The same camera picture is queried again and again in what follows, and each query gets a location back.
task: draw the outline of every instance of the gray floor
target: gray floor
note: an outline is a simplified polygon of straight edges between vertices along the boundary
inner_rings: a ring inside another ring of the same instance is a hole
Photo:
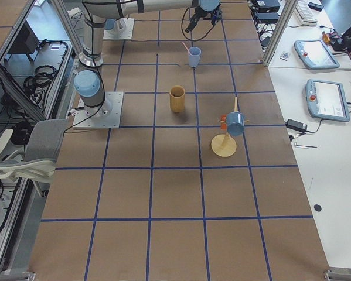
[[[351,27],[351,0],[320,0],[334,28],[343,33]]]

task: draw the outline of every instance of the pink straw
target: pink straw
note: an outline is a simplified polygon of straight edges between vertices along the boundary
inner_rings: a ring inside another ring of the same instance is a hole
[[[186,44],[185,44],[184,42],[182,42],[182,43],[183,43],[184,47],[186,48],[187,52],[188,52],[189,54],[191,54],[191,52],[190,52],[189,49],[187,48]]]

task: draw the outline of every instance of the tablet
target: tablet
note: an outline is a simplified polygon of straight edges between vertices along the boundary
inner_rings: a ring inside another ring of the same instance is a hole
[[[295,50],[304,65],[309,69],[338,68],[339,63],[321,40],[299,40],[294,43]]]
[[[305,86],[305,92],[308,111],[312,117],[350,121],[341,83],[310,79]]]

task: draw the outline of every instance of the tiled table surface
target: tiled table surface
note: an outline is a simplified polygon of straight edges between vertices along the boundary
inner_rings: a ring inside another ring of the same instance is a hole
[[[29,0],[0,0],[0,49],[28,2]]]
[[[125,92],[121,127],[65,136],[29,268],[37,280],[323,280],[247,3],[221,8],[224,21],[193,44],[196,69],[181,44],[184,10],[135,16],[132,42],[104,42],[105,89]],[[187,92],[181,114],[169,109],[173,85]],[[210,142],[235,96],[250,121],[222,159]]]

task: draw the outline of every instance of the wooden cup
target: wooden cup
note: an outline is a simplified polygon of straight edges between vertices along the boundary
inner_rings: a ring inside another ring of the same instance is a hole
[[[179,113],[185,110],[186,90],[182,86],[174,86],[170,89],[170,109]]]

